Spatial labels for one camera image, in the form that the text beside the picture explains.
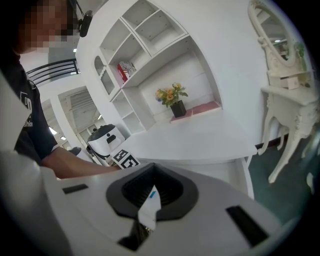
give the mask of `flower pot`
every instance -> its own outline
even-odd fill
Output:
[[[183,117],[187,113],[185,105],[182,100],[179,100],[177,103],[171,105],[170,108],[175,118]]]

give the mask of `green floor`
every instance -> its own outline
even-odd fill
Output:
[[[271,210],[285,224],[294,217],[300,216],[311,195],[306,183],[308,173],[316,175],[320,168],[320,156],[310,153],[301,159],[301,153],[308,141],[303,139],[289,163],[282,169],[273,184],[268,183],[268,176],[276,167],[281,151],[269,147],[259,156],[255,155],[249,166],[252,179],[254,199]]]

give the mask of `white table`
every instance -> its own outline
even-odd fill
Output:
[[[178,166],[218,178],[254,197],[248,165],[257,149],[225,110],[170,123],[157,122],[130,136],[124,149],[143,163]]]
[[[275,182],[282,168],[289,162],[299,141],[310,135],[312,127],[319,118],[318,93],[312,88],[300,86],[297,89],[268,86],[261,89],[268,94],[268,112],[265,117],[263,146],[258,150],[262,155],[269,143],[272,119],[276,118],[282,126],[289,130],[289,137],[284,152],[269,176],[269,183]]]

